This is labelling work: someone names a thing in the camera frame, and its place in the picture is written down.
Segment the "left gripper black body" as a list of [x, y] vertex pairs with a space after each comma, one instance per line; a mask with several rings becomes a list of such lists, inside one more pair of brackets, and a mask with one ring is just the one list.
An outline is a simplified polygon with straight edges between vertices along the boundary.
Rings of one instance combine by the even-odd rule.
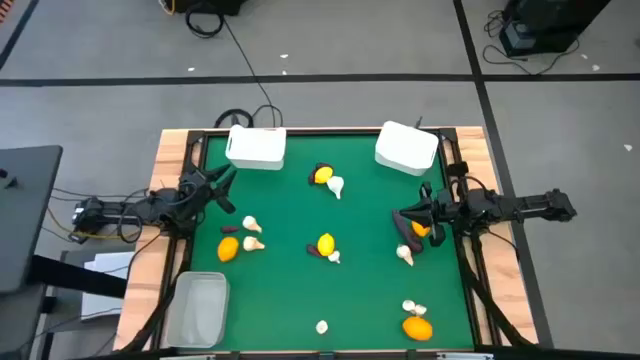
[[206, 181], [201, 170], [195, 168], [180, 178], [179, 189], [183, 193], [177, 205], [177, 219], [186, 221], [192, 219], [206, 205], [219, 198], [216, 194], [216, 181]]

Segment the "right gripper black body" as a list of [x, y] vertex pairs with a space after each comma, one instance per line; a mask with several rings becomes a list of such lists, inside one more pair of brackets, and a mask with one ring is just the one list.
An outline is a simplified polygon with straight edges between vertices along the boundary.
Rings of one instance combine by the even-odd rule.
[[439, 195], [432, 206], [433, 223], [450, 223], [454, 220], [454, 202], [450, 195]]

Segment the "long dark purple eggplant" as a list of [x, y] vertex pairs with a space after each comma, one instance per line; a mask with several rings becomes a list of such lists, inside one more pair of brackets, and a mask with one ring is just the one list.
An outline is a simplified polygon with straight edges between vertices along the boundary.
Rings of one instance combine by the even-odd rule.
[[407, 245], [413, 253], [422, 253], [424, 251], [422, 238], [413, 231], [408, 221], [401, 216], [397, 210], [392, 210], [391, 216], [396, 229], [402, 236], [404, 244]]

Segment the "white plastic basket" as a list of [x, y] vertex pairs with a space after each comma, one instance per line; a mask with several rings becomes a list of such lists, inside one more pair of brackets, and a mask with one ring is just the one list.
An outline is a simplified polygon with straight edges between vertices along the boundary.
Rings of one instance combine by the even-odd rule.
[[229, 130], [225, 155], [241, 169], [278, 171], [284, 167], [287, 130], [247, 128], [233, 125]]
[[434, 163], [439, 138], [429, 132], [386, 121], [375, 144], [375, 161], [388, 168], [422, 176]]

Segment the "white paper sheets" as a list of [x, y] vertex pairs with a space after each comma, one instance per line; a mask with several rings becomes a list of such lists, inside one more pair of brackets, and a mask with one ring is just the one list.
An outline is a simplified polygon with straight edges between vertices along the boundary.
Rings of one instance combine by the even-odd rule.
[[[92, 261], [84, 263], [84, 268], [125, 279], [134, 252], [100, 253]], [[88, 320], [101, 316], [119, 315], [123, 299], [83, 293], [81, 300], [81, 319]]]

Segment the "translucent grey plastic bin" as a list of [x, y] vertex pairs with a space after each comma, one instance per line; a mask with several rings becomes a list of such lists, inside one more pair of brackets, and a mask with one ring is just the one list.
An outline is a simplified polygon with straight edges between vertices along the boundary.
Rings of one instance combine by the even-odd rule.
[[202, 349], [220, 343], [229, 293], [229, 283], [220, 272], [180, 274], [167, 311], [166, 343], [176, 348]]

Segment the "green table mat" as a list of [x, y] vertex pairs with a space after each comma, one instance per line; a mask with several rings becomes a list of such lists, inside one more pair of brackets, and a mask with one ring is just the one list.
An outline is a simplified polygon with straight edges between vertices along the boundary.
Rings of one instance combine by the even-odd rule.
[[[402, 330], [404, 300], [427, 308], [429, 349], [468, 349], [471, 325], [452, 241], [426, 247], [409, 266], [396, 255], [402, 242], [391, 211], [417, 202], [421, 181], [374, 159], [372, 135], [299, 136], [287, 142], [278, 171], [238, 171], [230, 191], [236, 211], [210, 204], [198, 227], [191, 267], [220, 272], [230, 285], [221, 350], [338, 351], [415, 349]], [[341, 199], [325, 184], [308, 182], [317, 163], [344, 179]], [[262, 232], [242, 226], [253, 216]], [[222, 226], [238, 232], [223, 234]], [[340, 263], [322, 256], [316, 243], [335, 239]], [[247, 252], [246, 236], [264, 250]], [[239, 241], [237, 256], [220, 262], [224, 237]], [[325, 320], [328, 331], [315, 326]]]

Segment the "black desk beam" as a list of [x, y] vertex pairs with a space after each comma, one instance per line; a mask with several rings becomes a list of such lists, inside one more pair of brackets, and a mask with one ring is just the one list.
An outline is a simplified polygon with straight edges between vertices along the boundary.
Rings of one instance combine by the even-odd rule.
[[123, 278], [39, 255], [32, 256], [27, 281], [113, 298], [123, 298], [127, 287]]

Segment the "black equipment box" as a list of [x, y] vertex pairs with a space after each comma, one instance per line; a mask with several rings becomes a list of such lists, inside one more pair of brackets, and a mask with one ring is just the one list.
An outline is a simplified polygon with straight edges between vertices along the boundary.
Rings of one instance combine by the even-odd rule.
[[236, 16], [247, 0], [162, 0], [169, 11], [194, 12]]

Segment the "grey desk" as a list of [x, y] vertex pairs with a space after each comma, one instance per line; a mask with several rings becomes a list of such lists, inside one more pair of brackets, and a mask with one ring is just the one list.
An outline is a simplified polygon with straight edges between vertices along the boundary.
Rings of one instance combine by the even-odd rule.
[[35, 254], [58, 173], [59, 145], [0, 149], [0, 294], [35, 279]]

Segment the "large black equipment case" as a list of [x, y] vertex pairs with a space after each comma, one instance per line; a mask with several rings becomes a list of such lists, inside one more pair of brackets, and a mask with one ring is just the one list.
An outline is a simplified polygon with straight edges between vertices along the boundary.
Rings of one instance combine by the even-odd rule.
[[563, 53], [611, 0], [509, 0], [499, 40], [508, 57]]

